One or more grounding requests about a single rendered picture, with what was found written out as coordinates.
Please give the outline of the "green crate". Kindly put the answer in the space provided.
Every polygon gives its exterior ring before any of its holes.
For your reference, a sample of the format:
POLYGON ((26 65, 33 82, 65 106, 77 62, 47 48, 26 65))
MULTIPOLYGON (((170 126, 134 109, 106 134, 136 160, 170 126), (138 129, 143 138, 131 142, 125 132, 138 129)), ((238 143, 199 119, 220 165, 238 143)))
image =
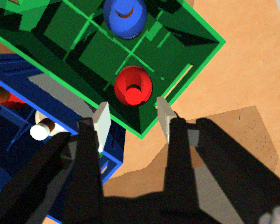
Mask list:
POLYGON ((120 125, 157 111, 157 97, 165 97, 192 65, 166 101, 183 89, 210 25, 185 0, 145 0, 143 31, 123 40, 105 24, 104 1, 0 0, 0 42, 96 109, 108 102, 110 118, 120 125), (118 74, 129 65, 144 68, 153 82, 151 98, 139 107, 122 104, 114 92, 118 74))

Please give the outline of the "blue crate with dividers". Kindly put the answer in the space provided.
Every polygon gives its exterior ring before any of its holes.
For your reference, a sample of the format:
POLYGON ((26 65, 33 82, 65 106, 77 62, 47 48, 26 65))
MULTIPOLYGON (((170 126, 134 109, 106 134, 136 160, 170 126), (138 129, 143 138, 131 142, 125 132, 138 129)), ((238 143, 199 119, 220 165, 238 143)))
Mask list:
MULTIPOLYGON (((97 109, 18 54, 0 54, 0 86, 29 105, 22 109, 0 105, 1 190, 52 137, 48 135, 44 140, 36 140, 31 136, 30 130, 36 125, 36 111, 69 131, 72 136, 78 134, 76 121, 92 118, 97 109)), ((118 161, 125 135, 126 129, 111 119, 101 152, 105 156, 100 158, 101 172, 107 166, 102 173, 102 181, 118 161)))

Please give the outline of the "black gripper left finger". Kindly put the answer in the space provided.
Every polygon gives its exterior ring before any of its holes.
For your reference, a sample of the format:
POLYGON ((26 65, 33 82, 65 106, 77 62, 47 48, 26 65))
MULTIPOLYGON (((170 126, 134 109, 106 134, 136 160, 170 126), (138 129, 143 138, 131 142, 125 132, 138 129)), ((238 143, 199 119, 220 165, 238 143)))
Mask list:
POLYGON ((111 125, 108 102, 77 125, 76 135, 54 134, 0 190, 0 224, 43 224, 73 165, 61 224, 103 224, 99 152, 111 125))

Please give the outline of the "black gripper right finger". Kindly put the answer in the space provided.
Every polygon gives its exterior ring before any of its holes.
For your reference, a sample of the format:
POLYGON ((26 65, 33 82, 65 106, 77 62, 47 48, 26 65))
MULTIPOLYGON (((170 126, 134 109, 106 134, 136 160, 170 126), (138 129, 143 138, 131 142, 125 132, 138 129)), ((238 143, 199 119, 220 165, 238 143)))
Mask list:
POLYGON ((186 124, 163 96, 157 112, 168 144, 159 224, 203 224, 190 146, 244 224, 280 224, 280 177, 211 119, 186 124))

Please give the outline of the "blue bottle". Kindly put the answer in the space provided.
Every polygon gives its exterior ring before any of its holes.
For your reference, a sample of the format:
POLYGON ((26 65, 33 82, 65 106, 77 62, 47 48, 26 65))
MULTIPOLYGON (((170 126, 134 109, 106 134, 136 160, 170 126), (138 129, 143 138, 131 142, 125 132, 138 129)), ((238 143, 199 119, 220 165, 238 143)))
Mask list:
POLYGON ((107 27, 123 40, 132 40, 141 34, 147 14, 145 0, 105 0, 103 6, 107 27))

